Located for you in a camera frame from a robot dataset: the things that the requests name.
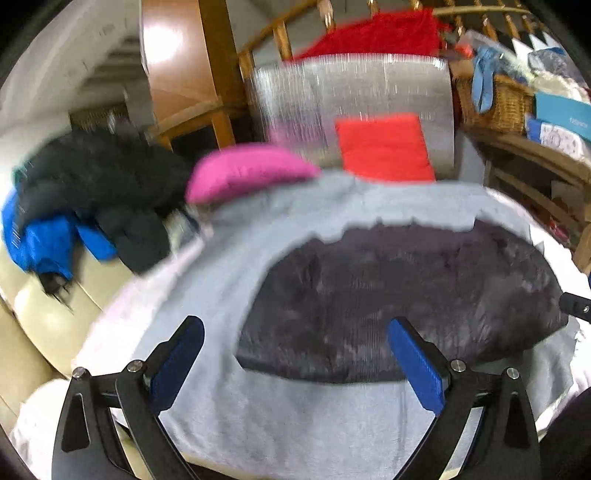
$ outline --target wicker basket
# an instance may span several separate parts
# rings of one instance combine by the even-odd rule
[[[492,108],[479,114],[472,103],[472,79],[454,79],[454,84],[465,125],[503,133],[525,133],[524,115],[534,111],[534,92],[531,89],[504,75],[495,75]]]

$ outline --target wooden baluster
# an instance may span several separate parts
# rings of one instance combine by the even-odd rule
[[[379,13],[378,0],[368,0],[368,7],[372,17]]]
[[[330,0],[320,0],[318,2],[318,11],[324,20],[324,26],[327,32],[332,32],[336,28],[334,10]]]
[[[275,38],[277,48],[279,48],[279,55],[281,55],[281,59],[291,60],[293,58],[293,53],[291,52],[291,43],[290,38],[287,35],[287,27],[285,26],[285,22],[280,23],[273,29],[273,37]]]
[[[521,5],[521,2],[519,0],[515,0],[515,6],[517,8],[523,8],[523,5]],[[526,14],[521,15],[521,23],[523,23],[523,28],[525,28],[525,31],[527,33],[534,32],[534,26],[531,24],[530,19],[527,18]]]
[[[255,69],[255,57],[252,55],[252,50],[248,50],[244,53],[241,53],[238,57],[238,62],[240,64],[242,78],[245,80],[247,78],[250,78],[252,72]]]
[[[477,7],[482,6],[482,2],[480,0],[474,0],[474,5]],[[493,39],[494,41],[499,41],[499,37],[496,36],[495,27],[492,26],[491,21],[488,20],[487,14],[482,14],[482,28],[484,33],[488,36],[488,38]]]
[[[499,4],[499,7],[505,6],[503,0],[496,0],[496,3]],[[515,23],[513,22],[511,16],[508,13],[504,13],[503,16],[505,17],[505,23],[507,24],[509,35],[511,35],[511,37],[513,38],[519,38],[519,30],[517,30],[517,27],[515,26]]]
[[[444,0],[444,2],[448,7],[455,7],[456,6],[456,3],[454,0]],[[464,22],[462,21],[462,18],[460,17],[460,15],[454,15],[453,22],[456,24],[456,30],[457,30],[458,37],[461,37],[464,34],[464,32],[466,31],[466,27],[464,27]]]

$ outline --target gray blanket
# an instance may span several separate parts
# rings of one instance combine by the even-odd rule
[[[205,324],[205,345],[176,402],[160,415],[177,447],[267,478],[394,477],[433,419],[408,382],[323,385],[244,371],[234,358],[238,336],[269,266],[314,235],[335,240],[349,226],[377,221],[461,231],[477,217],[529,238],[527,222],[482,186],[387,186],[343,172],[218,210],[214,237],[178,279],[135,352],[147,357],[187,315]],[[519,358],[482,368],[519,368],[537,417],[572,384],[576,330],[571,320]],[[478,415],[473,411],[449,468],[461,465]]]

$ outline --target white wall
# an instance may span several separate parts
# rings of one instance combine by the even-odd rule
[[[0,135],[0,203],[12,188],[12,169],[47,141],[72,130],[67,113],[12,127]]]
[[[36,36],[2,86],[0,132],[71,109],[95,66],[138,31],[139,0],[74,0]],[[105,95],[110,101],[113,92]]]

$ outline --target blue jacket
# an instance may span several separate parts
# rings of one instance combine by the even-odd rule
[[[73,213],[33,221],[19,238],[13,228],[17,207],[18,195],[13,190],[2,208],[3,235],[10,257],[24,271],[58,273],[71,280],[72,250],[77,238],[99,261],[117,254],[101,231],[80,223]]]

